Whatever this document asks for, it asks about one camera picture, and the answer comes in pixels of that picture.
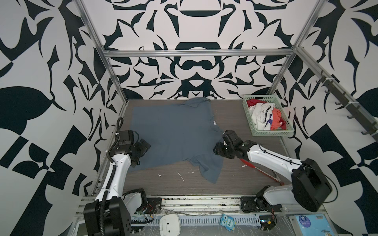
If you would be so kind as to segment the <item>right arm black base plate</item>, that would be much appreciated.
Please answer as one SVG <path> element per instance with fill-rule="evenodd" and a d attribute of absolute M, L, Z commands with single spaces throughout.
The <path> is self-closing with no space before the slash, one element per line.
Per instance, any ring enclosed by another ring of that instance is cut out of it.
<path fill-rule="evenodd" d="M 281 212 L 282 205 L 271 205 L 263 196 L 241 197 L 241 210 L 244 213 L 252 212 Z"/>

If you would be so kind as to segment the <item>grey blue t shirt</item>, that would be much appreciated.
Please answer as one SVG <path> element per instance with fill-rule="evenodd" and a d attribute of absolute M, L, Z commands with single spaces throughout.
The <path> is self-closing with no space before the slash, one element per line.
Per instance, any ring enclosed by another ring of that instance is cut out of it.
<path fill-rule="evenodd" d="M 223 158 L 215 155 L 213 149 L 222 142 L 223 130 L 217 126 L 207 98 L 135 107 L 130 129 L 151 145 L 140 165 L 130 168 L 130 172 L 189 161 L 199 167 L 206 180 L 217 182 Z"/>

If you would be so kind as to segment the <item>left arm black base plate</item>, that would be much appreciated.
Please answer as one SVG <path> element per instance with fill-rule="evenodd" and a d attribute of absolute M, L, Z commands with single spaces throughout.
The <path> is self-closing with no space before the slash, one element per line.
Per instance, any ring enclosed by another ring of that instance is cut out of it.
<path fill-rule="evenodd" d="M 143 206 L 142 212 L 144 214 L 155 214 L 160 210 L 162 204 L 162 198 L 160 197 L 148 197 L 147 203 Z"/>

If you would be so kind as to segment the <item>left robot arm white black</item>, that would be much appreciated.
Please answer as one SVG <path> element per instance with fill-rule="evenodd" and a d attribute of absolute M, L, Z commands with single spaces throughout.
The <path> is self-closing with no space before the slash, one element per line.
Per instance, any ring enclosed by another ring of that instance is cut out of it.
<path fill-rule="evenodd" d="M 128 236 L 132 233 L 132 215 L 141 207 L 142 193 L 124 195 L 129 168 L 140 165 L 140 158 L 151 148 L 136 131 L 122 131 L 123 118 L 118 118 L 114 142 L 106 150 L 110 162 L 104 184 L 92 203 L 84 207 L 84 220 L 90 236 Z"/>

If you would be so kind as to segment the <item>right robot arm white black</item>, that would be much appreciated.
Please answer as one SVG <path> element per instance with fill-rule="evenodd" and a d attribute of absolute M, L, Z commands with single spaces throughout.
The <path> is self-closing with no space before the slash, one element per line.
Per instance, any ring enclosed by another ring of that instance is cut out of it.
<path fill-rule="evenodd" d="M 265 166 L 291 182 L 264 187 L 250 205 L 253 211 L 269 210 L 279 205 L 299 205 L 316 212 L 333 191 L 332 181 L 310 158 L 299 160 L 272 152 L 251 140 L 243 141 L 233 130 L 224 132 L 222 139 L 215 145 L 214 154 Z"/>

